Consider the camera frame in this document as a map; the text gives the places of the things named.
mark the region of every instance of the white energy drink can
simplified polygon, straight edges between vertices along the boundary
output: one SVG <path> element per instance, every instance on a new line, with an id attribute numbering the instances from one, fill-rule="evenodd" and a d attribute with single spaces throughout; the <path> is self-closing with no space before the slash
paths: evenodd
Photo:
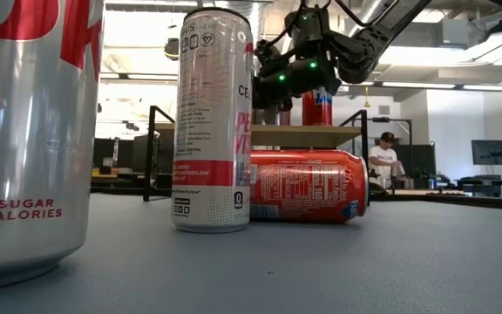
<path id="1" fill-rule="evenodd" d="M 172 220 L 193 232 L 249 222 L 253 35 L 222 8 L 187 14 L 180 36 Z"/>

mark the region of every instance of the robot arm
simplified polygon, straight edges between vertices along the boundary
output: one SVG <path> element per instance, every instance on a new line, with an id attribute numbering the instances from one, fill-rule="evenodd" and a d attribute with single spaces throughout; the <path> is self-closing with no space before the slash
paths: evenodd
<path id="1" fill-rule="evenodd" d="M 285 18 L 293 50 L 281 55 L 272 43 L 263 40 L 257 44 L 255 55 L 262 68 L 254 78 L 255 108 L 278 106 L 281 101 L 288 102 L 321 86 L 334 95 L 342 83 L 340 79 L 352 84 L 363 82 L 390 43 L 431 0 L 395 0 L 368 24 L 353 16 L 342 0 L 335 1 L 364 28 L 351 38 L 331 31 L 328 5 L 307 8 L 302 0 L 300 9 Z M 502 0 L 492 1 L 502 5 Z M 335 68 L 340 79 L 336 78 Z"/>

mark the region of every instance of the aluminum can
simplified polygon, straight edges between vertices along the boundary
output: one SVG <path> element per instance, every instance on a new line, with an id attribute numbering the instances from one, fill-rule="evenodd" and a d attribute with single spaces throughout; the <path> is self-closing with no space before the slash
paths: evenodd
<path id="1" fill-rule="evenodd" d="M 306 92 L 302 97 L 304 126 L 332 126 L 332 96 L 323 87 Z"/>
<path id="2" fill-rule="evenodd" d="M 0 1 L 0 285 L 85 242 L 102 0 Z"/>
<path id="3" fill-rule="evenodd" d="M 367 208 L 367 167 L 346 152 L 253 151 L 250 177 L 251 219 L 344 223 Z"/>
<path id="4" fill-rule="evenodd" d="M 249 221 L 253 47 L 249 22 L 235 11 L 185 17 L 172 190 L 179 230 L 231 232 Z"/>

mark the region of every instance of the silver can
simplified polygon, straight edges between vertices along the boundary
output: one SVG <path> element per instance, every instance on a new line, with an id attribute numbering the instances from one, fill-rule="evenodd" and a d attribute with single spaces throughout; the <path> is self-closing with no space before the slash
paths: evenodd
<path id="1" fill-rule="evenodd" d="M 85 241 L 103 11 L 102 0 L 0 1 L 0 285 Z"/>
<path id="2" fill-rule="evenodd" d="M 180 50 L 172 220 L 179 230 L 236 231 L 249 222 L 249 22 L 232 10 L 194 10 Z"/>

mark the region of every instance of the white t-shirt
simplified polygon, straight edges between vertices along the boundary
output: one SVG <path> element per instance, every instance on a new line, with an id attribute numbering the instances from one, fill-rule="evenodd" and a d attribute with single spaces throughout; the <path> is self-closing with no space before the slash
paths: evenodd
<path id="1" fill-rule="evenodd" d="M 370 158 L 371 157 L 375 157 L 384 162 L 398 161 L 397 153 L 393 149 L 389 148 L 384 150 L 380 146 L 375 146 L 370 149 Z M 375 172 L 381 176 L 379 180 L 377 180 L 379 182 L 381 178 L 390 179 L 392 175 L 391 166 L 376 166 L 370 162 L 370 168 L 375 169 Z"/>

